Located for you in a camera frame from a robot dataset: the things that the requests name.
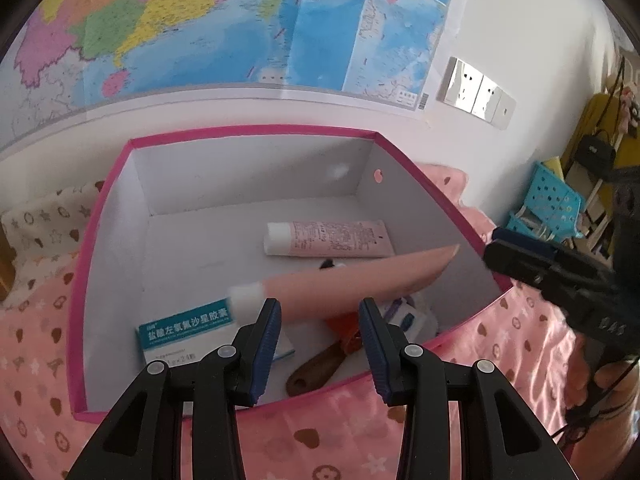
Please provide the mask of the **right hand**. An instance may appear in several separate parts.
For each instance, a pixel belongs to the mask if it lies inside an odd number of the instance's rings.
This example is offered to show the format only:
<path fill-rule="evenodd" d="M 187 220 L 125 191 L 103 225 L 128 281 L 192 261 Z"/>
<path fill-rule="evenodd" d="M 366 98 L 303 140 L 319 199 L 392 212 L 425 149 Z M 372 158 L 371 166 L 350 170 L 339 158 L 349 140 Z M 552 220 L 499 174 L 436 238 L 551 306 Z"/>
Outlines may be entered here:
<path fill-rule="evenodd" d="M 635 365 L 625 377 L 630 364 L 627 361 L 603 365 L 596 372 L 590 370 L 585 360 L 585 339 L 578 337 L 567 361 L 564 404 L 566 408 L 582 406 L 588 398 L 588 385 L 592 382 L 602 391 L 610 390 L 606 399 L 607 408 L 616 408 L 637 399 L 639 371 Z"/>

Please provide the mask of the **pink sleeve right forearm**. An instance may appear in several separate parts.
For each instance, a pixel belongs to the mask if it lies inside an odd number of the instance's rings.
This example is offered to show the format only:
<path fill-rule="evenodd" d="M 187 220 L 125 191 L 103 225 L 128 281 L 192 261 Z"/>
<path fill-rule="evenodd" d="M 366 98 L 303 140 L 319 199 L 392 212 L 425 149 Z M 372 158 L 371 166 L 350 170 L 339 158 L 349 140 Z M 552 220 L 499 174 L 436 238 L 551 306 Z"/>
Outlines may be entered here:
<path fill-rule="evenodd" d="M 567 365 L 564 401 L 566 408 L 582 405 L 587 399 L 590 370 L 584 357 L 574 352 Z M 639 393 L 638 367 L 614 388 L 605 414 L 574 446 L 570 464 L 579 479 L 609 479 L 631 447 L 634 433 L 634 407 Z"/>

